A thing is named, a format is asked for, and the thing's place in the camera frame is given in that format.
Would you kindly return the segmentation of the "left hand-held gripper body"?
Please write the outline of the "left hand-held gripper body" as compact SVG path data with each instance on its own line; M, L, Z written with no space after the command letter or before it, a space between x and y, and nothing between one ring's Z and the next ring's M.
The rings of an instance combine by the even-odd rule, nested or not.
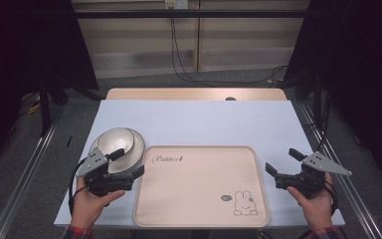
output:
M118 190L131 190L134 180L131 173L109 173L112 163L98 148L93 149L80 164L76 177L83 176L87 189L94 195L103 197Z

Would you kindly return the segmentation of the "person's plaid sleeve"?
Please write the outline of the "person's plaid sleeve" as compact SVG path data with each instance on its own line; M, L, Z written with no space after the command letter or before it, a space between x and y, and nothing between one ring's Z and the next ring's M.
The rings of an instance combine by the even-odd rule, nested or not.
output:
M298 239L345 239L336 227L306 231Z
M95 235L90 229L69 226L65 231L63 239L95 239Z

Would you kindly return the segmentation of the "white ceramic bowl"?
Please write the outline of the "white ceramic bowl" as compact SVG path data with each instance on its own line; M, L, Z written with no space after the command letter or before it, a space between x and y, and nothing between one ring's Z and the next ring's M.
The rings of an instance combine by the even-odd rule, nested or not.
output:
M103 133L97 140L97 148L103 154L111 154L119 149L128 153L134 144L132 132L123 127L112 128Z

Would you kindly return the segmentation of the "black metal stand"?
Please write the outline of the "black metal stand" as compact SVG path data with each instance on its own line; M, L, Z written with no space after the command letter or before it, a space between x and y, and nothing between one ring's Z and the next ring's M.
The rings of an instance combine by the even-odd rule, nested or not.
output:
M44 136L51 126L51 113L49 106L49 95L46 86L46 80L42 79L40 82L40 106L42 115L42 132L41 136Z
M321 78L318 74L313 89L313 116L315 125L321 128Z

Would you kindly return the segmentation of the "person's left hand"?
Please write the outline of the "person's left hand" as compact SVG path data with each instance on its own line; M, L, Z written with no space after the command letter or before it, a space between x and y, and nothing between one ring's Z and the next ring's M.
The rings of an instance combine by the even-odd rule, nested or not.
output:
M70 225L81 229L92 229L103 209L124 194L124 190L118 190L103 197L95 196L86 188L85 179L79 177Z

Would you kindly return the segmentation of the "black curtain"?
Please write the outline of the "black curtain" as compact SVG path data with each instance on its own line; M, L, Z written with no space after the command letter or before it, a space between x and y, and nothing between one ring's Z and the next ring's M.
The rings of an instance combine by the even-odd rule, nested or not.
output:
M286 80L320 81L382 169L382 0L309 0Z
M65 88L97 88L72 0L0 0L0 147L23 96Z

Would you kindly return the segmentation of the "metal floor rail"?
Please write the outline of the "metal floor rail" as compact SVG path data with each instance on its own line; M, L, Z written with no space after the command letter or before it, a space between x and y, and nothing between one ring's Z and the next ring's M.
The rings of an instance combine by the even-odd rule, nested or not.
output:
M308 103L301 103L295 107L305 135L313 150L319 150L338 164L343 164L337 149L329 140L327 134L314 123L313 109ZM337 183L335 188L339 193L339 209L346 224L340 226L339 230L345 239L382 239L382 232L377 224L371 210L360 191L353 181L354 175L335 175Z
M0 212L0 239L5 239L7 233L14 221L14 218L21 206L22 200L31 184L32 178L42 161L44 154L55 133L57 124L65 111L65 106L58 106L55 115L52 117L50 124L44 134L40 136L37 145L31 154L24 171L21 174L17 184L13 187L10 197Z

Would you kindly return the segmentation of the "light wooden table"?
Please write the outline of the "light wooden table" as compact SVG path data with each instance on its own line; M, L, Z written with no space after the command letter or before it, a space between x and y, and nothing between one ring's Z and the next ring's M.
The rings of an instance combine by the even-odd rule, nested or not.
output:
M263 88L114 88L108 100L286 101L280 89Z

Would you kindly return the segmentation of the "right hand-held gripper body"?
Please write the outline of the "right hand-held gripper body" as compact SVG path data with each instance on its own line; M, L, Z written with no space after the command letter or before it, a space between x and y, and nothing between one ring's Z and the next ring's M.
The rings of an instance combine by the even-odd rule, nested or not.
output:
M319 192L325 184L325 173L334 173L350 176L352 172L327 156L316 151L306 155L301 161L301 171L298 174L277 173L274 177L276 188L296 188L303 196L309 198Z

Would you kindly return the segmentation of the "black horizontal bar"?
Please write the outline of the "black horizontal bar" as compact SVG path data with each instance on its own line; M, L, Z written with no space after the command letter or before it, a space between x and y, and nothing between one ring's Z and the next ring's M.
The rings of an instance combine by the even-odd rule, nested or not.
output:
M112 18L304 18L306 10L113 10L76 11L80 19Z

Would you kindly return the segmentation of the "person's right plaid sleeve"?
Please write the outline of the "person's right plaid sleeve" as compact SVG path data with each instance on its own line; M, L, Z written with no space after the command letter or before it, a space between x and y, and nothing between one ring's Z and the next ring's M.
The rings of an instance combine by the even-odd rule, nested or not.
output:
M345 239L336 227L306 231L298 239Z

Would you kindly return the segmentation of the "person's right hand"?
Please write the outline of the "person's right hand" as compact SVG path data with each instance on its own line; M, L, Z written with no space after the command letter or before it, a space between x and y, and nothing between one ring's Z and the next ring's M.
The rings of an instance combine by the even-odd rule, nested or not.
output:
M333 199L325 189L322 189L311 199L305 198L294 187L289 186L286 190L302 208L304 218L311 232L332 226L331 206Z

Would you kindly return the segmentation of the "white wall outlet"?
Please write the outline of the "white wall outlet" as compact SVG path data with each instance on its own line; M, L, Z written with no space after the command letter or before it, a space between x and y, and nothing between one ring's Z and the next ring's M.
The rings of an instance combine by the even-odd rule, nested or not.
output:
M188 0L164 0L166 9L188 9Z

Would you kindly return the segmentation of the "pale blue table mat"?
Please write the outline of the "pale blue table mat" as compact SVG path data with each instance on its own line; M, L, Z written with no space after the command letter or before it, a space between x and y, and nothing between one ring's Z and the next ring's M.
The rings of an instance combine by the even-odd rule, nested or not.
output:
M295 200L276 188L265 171L270 163L281 173L296 174L297 160L288 154L312 149L289 101L117 101L100 104L86 145L104 132L127 127L152 146L247 146L259 161L270 212L264 227L298 226L304 217ZM113 202L97 221L99 227L141 228L133 218L139 181L131 191Z

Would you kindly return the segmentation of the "beige tray with rabbit print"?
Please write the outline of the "beige tray with rabbit print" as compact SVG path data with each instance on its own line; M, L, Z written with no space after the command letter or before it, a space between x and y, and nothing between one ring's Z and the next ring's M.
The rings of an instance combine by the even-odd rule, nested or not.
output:
M134 221L145 228L260 228L270 212L247 146L152 146L144 154Z

